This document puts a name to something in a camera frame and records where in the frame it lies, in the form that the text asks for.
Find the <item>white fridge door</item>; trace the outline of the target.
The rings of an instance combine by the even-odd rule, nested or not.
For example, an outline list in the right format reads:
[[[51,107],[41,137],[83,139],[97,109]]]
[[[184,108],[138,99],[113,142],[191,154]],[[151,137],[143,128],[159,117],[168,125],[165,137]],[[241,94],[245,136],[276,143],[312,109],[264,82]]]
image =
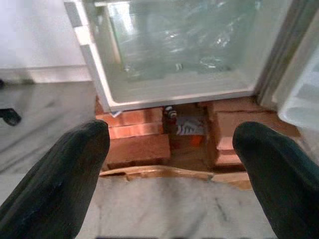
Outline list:
[[[279,118],[319,131],[319,11],[315,14],[275,93]]]

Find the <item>black curved object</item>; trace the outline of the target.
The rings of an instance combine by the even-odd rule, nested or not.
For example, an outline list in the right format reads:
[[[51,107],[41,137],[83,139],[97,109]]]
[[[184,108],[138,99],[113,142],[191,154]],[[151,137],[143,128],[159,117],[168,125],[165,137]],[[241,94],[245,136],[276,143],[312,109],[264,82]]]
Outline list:
[[[0,109],[0,118],[10,126],[16,126],[21,122],[21,116],[13,108]]]

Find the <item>white blue printed paper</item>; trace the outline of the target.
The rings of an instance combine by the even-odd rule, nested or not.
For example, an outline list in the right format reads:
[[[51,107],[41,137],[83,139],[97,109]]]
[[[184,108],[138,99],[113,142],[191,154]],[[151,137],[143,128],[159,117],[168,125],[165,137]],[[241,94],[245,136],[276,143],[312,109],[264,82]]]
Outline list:
[[[177,135],[204,135],[204,120],[201,117],[177,117],[175,125]]]

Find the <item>clear fridge crisper drawer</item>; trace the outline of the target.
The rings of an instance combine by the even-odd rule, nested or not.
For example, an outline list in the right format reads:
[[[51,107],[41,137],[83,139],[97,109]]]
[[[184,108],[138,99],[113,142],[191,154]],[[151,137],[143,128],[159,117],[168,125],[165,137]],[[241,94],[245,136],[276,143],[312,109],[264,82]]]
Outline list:
[[[258,0],[127,0],[106,6],[121,66],[132,81],[230,71]]]

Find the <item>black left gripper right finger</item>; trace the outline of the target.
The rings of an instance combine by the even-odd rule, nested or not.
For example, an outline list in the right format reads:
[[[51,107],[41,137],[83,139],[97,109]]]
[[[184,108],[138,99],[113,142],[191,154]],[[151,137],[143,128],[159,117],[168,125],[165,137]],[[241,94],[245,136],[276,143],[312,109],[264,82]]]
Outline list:
[[[319,166],[291,138],[258,122],[236,127],[233,148],[278,239],[319,239]]]

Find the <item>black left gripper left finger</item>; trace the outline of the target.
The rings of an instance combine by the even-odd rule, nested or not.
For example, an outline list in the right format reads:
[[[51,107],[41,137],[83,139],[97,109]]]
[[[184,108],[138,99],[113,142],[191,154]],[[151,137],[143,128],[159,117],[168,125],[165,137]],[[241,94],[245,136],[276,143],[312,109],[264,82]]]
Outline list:
[[[62,135],[0,206],[0,239],[75,239],[109,148],[102,120]]]

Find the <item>white fridge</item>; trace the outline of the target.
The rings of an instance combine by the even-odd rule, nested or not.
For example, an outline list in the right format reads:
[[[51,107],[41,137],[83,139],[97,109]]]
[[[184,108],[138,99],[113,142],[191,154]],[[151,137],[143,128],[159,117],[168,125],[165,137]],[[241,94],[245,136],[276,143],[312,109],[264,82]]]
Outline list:
[[[132,81],[121,66],[108,3],[127,0],[63,0],[102,107],[125,111],[247,96],[259,89],[266,71],[289,48],[293,32],[305,28],[306,10],[316,0],[258,0],[260,9],[237,64],[225,72],[179,72],[161,79]]]

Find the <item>red brick fridge base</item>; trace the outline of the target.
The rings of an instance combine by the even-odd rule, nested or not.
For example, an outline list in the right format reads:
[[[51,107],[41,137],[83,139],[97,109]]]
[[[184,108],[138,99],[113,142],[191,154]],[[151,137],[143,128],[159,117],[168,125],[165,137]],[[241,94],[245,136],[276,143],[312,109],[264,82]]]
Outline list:
[[[169,119],[165,107],[121,112],[103,111],[96,102],[96,119],[109,126],[111,146],[103,171],[163,165],[207,172],[241,172],[244,166],[233,145],[235,128],[246,121],[262,123],[275,131],[301,140],[297,128],[281,121],[274,111],[259,106],[254,97],[173,105],[177,117],[201,117],[204,135],[200,147],[191,145],[192,135],[176,134],[176,118]]]

